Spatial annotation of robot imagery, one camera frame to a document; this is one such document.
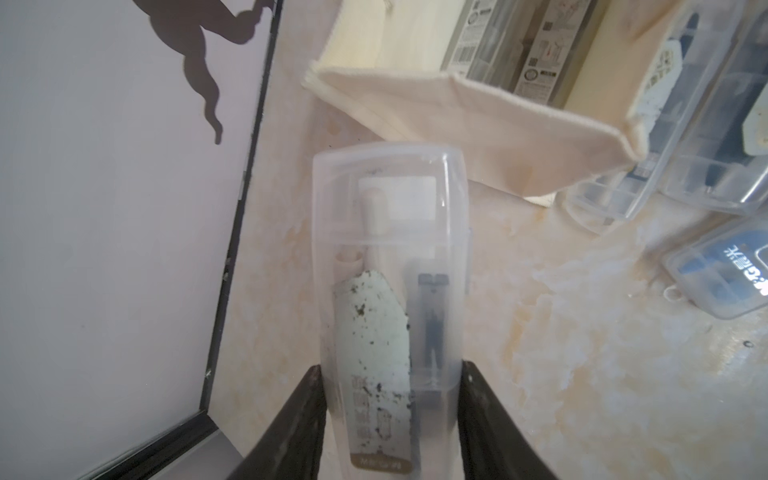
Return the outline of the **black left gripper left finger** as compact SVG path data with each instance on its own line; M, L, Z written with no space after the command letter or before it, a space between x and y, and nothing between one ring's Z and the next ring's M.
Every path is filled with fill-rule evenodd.
M321 367L310 367L231 480L316 480L327 401Z

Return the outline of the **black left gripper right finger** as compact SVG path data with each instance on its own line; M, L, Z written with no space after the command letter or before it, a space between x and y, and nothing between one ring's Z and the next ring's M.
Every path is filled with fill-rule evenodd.
M479 368L467 360L462 362L458 431L466 479L557 479L527 442Z

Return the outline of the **cream canvas tote bag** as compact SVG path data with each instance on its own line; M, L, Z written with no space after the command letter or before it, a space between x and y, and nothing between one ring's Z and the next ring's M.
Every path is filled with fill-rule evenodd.
M388 141L462 150L468 177L539 197L635 166L636 108L681 1L613 1L563 108L445 72L459 1L345 1L303 85Z

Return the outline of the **labelled compass set case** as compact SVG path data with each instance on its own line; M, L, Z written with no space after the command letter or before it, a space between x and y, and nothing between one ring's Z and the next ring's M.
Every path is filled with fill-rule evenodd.
M538 1L465 3L441 70L486 85L509 86L524 50Z

